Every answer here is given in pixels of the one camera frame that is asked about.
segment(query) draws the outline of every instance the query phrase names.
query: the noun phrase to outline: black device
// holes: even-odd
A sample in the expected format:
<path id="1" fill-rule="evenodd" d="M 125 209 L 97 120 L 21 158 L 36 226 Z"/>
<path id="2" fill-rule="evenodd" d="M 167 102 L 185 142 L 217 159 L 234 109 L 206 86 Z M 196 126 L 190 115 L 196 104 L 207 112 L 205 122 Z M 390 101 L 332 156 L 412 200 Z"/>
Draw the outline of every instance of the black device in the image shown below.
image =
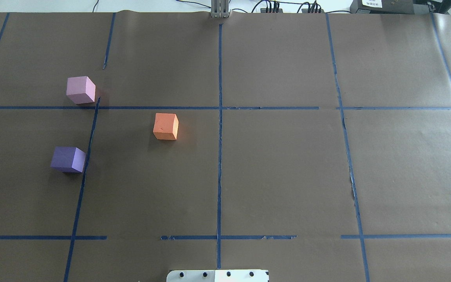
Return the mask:
<path id="1" fill-rule="evenodd" d="M 414 14 L 413 0 L 353 0 L 349 8 L 356 14 Z"/>

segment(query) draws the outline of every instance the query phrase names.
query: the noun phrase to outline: cube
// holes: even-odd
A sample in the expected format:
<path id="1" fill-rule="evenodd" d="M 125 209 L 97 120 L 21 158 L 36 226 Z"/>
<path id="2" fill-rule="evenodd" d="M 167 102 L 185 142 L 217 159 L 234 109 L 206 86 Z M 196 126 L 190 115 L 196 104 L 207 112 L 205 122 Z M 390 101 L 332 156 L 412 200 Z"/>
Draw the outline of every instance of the cube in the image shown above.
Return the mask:
<path id="1" fill-rule="evenodd" d="M 52 168 L 61 172 L 82 173 L 86 154 L 76 147 L 55 147 Z"/>
<path id="2" fill-rule="evenodd" d="M 75 104 L 95 102 L 95 84 L 88 76 L 69 77 L 67 96 Z"/>
<path id="3" fill-rule="evenodd" d="M 179 120 L 176 114 L 156 114 L 152 132 L 159 140 L 177 140 Z"/>

